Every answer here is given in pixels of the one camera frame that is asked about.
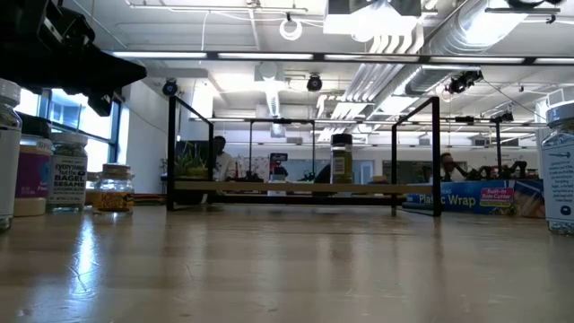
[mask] person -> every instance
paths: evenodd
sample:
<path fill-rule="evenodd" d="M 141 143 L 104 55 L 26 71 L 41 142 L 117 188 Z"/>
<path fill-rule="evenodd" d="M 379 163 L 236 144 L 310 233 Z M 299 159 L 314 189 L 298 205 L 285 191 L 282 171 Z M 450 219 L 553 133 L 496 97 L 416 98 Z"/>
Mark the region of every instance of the person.
<path fill-rule="evenodd" d="M 213 139 L 213 149 L 215 151 L 213 178 L 217 181 L 225 181 L 235 176 L 235 161 L 223 148 L 225 148 L 225 138 L 218 135 Z"/>
<path fill-rule="evenodd" d="M 440 156 L 440 164 L 442 166 L 442 172 L 440 174 L 442 176 L 441 181 L 448 182 L 466 180 L 468 173 L 458 166 L 450 153 L 443 153 Z"/>

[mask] plastic jar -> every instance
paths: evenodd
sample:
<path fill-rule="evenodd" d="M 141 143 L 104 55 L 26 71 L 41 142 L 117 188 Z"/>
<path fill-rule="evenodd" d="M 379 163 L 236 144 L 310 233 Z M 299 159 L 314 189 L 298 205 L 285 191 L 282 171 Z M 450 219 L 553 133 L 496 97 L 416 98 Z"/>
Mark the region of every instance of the plastic jar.
<path fill-rule="evenodd" d="M 352 135 L 331 136 L 331 184 L 352 183 Z"/>
<path fill-rule="evenodd" d="M 107 163 L 96 183 L 93 212 L 130 215 L 134 211 L 134 185 L 127 165 Z"/>
<path fill-rule="evenodd" d="M 574 103 L 546 112 L 552 129 L 542 141 L 544 207 L 552 233 L 574 235 Z"/>
<path fill-rule="evenodd" d="M 18 113 L 22 120 L 20 158 L 16 180 L 14 216 L 43 215 L 48 198 L 52 142 L 50 125 L 44 118 Z"/>
<path fill-rule="evenodd" d="M 0 231 L 12 226 L 22 121 L 14 112 L 20 104 L 18 84 L 0 79 Z"/>
<path fill-rule="evenodd" d="M 52 134 L 53 153 L 48 186 L 48 212 L 81 212 L 88 176 L 88 138 L 80 134 Z"/>

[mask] seasoning bottle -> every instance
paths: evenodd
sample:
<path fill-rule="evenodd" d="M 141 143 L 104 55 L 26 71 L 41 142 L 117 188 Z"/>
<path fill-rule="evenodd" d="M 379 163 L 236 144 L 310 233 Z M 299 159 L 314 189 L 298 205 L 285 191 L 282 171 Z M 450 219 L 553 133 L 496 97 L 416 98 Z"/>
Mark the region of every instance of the seasoning bottle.
<path fill-rule="evenodd" d="M 81 212 L 88 175 L 88 138 L 80 134 L 52 134 L 53 153 L 48 185 L 48 212 Z"/>
<path fill-rule="evenodd" d="M 130 215 L 134 211 L 134 185 L 131 169 L 127 165 L 107 163 L 103 165 L 96 183 L 93 212 Z"/>
<path fill-rule="evenodd" d="M 352 183 L 352 135 L 331 136 L 331 184 Z"/>
<path fill-rule="evenodd" d="M 22 121 L 14 112 L 20 104 L 18 84 L 0 79 L 0 231 L 12 226 Z"/>
<path fill-rule="evenodd" d="M 43 215 L 48 198 L 52 142 L 50 125 L 44 118 L 18 112 L 22 120 L 20 158 L 16 180 L 14 216 Z"/>
<path fill-rule="evenodd" d="M 544 207 L 552 233 L 574 235 L 574 103 L 549 109 L 542 141 Z"/>

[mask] fluorescent light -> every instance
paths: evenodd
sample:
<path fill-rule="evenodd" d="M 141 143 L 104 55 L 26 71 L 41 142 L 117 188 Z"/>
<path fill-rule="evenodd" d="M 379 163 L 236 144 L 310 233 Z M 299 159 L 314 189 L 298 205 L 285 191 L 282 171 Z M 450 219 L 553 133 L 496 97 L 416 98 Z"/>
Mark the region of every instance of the fluorescent light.
<path fill-rule="evenodd" d="M 574 64 L 574 58 L 556 57 L 556 58 L 537 58 L 535 64 Z"/>
<path fill-rule="evenodd" d="M 524 62 L 523 57 L 431 57 L 432 63 L 468 63 L 468 64 L 520 64 Z"/>
<path fill-rule="evenodd" d="M 151 51 L 114 51 L 111 53 L 120 58 L 154 58 L 154 59 L 171 59 L 171 58 L 206 58 L 207 54 L 201 52 L 151 52 Z"/>
<path fill-rule="evenodd" d="M 426 70 L 448 70 L 448 71 L 480 71 L 480 66 L 463 66 L 463 65 L 422 65 Z"/>
<path fill-rule="evenodd" d="M 276 59 L 276 60 L 311 60 L 313 54 L 296 53 L 219 53 L 221 59 Z"/>
<path fill-rule="evenodd" d="M 326 123 L 336 125 L 336 124 L 356 124 L 357 121 L 332 119 L 332 120 L 315 120 L 315 123 Z"/>
<path fill-rule="evenodd" d="M 326 54 L 325 60 L 355 62 L 417 62 L 419 57 L 407 55 Z"/>

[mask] white ceiling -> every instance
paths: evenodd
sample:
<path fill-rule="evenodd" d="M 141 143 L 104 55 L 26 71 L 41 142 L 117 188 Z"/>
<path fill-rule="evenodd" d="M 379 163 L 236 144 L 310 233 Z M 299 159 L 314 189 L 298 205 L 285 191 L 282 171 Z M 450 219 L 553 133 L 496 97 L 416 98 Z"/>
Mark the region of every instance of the white ceiling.
<path fill-rule="evenodd" d="M 130 0 L 142 4 L 144 0 Z M 309 9 L 313 20 L 322 20 L 326 0 L 295 0 L 298 7 Z M 245 0 L 147 0 L 147 4 L 160 5 L 246 5 Z M 261 0 L 262 6 L 291 7 L 293 0 Z M 453 10 L 452 0 L 439 0 L 439 15 L 426 23 L 425 32 L 433 24 Z M 249 21 L 235 20 L 218 14 L 174 13 L 167 10 L 132 9 L 120 0 L 98 0 L 92 10 L 92 0 L 65 0 L 65 5 L 82 13 L 93 13 L 97 44 L 104 49 L 133 50 L 199 50 L 202 48 L 204 29 L 205 50 L 257 50 L 255 36 Z M 572 1 L 562 6 L 559 19 L 569 21 L 574 18 Z M 230 13 L 247 19 L 246 13 Z M 281 18 L 281 15 L 256 13 L 256 19 Z M 546 17 L 529 17 L 527 20 L 543 20 Z M 279 21 L 256 22 L 260 50 L 264 51 L 305 51 L 305 52 L 357 52 L 364 51 L 366 44 L 354 41 L 350 36 L 326 35 L 321 28 L 304 25 L 300 39 L 288 41 L 279 34 Z M 574 52 L 574 25 L 543 22 L 521 23 L 507 38 L 488 51 L 493 55 L 571 55 Z M 150 68 L 203 68 L 209 71 L 222 92 L 215 102 L 217 111 L 224 109 L 255 109 L 257 104 L 265 104 L 262 92 L 243 91 L 253 83 L 257 63 L 234 62 L 187 62 L 155 61 L 146 63 Z M 284 64 L 285 74 L 292 79 L 290 88 L 294 91 L 281 92 L 282 104 L 314 106 L 318 94 L 305 91 L 306 79 L 310 73 L 320 73 L 324 79 L 324 92 L 344 91 L 353 78 L 358 66 L 354 64 Z M 533 100 L 541 98 L 565 83 L 574 83 L 574 69 L 547 67 L 488 67 L 483 68 L 485 79 L 510 98 L 527 108 L 533 107 Z M 519 91 L 523 83 L 525 91 Z M 463 95 L 456 96 L 451 103 L 442 105 L 445 115 L 478 115 L 482 111 L 509 99 L 486 83 L 478 83 Z M 529 119 L 532 113 L 514 108 L 515 118 Z"/>

